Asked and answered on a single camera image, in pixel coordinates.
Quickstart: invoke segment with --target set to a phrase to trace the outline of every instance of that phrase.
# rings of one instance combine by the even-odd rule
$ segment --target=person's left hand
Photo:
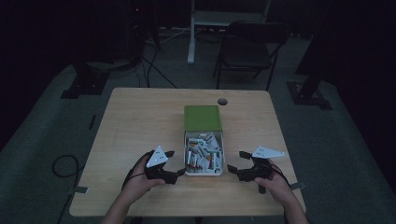
[[[144,173],[145,165],[148,160],[149,156],[146,156],[134,168],[134,172],[131,174],[131,176],[136,176],[126,183],[119,197],[123,201],[123,203],[131,205],[132,203],[143,197],[143,195],[145,195],[145,193],[151,188],[165,184],[165,181],[162,179],[147,179]]]

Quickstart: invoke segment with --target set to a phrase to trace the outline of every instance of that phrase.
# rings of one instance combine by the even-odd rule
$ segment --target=wooden table
[[[79,181],[86,193],[76,193],[70,213],[76,217],[104,216],[120,193],[121,184],[136,161],[161,145],[175,156],[164,166],[184,167],[184,105],[221,105],[225,163],[250,168],[252,161],[238,151],[257,146],[284,151],[273,161],[289,182],[296,176],[280,130],[271,97],[266,91],[171,90],[117,88],[112,92],[92,151]],[[304,206],[301,192],[295,190]],[[141,217],[272,216],[283,209],[270,193],[259,194],[254,182],[240,182],[227,171],[220,177],[180,176],[175,185],[159,186],[134,203],[128,215]]]

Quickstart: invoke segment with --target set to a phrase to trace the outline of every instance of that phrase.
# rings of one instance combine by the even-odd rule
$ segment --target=green lid
[[[221,131],[218,105],[185,105],[184,130],[186,132]]]

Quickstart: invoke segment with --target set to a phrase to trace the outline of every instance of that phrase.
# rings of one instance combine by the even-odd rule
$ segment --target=dark background
[[[200,9],[255,11],[262,1],[197,0]],[[1,1],[1,141],[7,143],[50,81],[75,62],[107,62],[136,47],[126,1]],[[190,1],[157,0],[159,25],[190,25]],[[273,1],[268,21],[313,35],[298,74],[335,85],[379,167],[396,189],[393,84],[396,3],[383,1]]]

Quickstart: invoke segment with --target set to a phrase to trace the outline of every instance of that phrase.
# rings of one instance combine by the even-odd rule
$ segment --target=chair backrest
[[[236,36],[253,42],[285,44],[290,29],[283,22],[234,21],[225,30],[224,39]]]

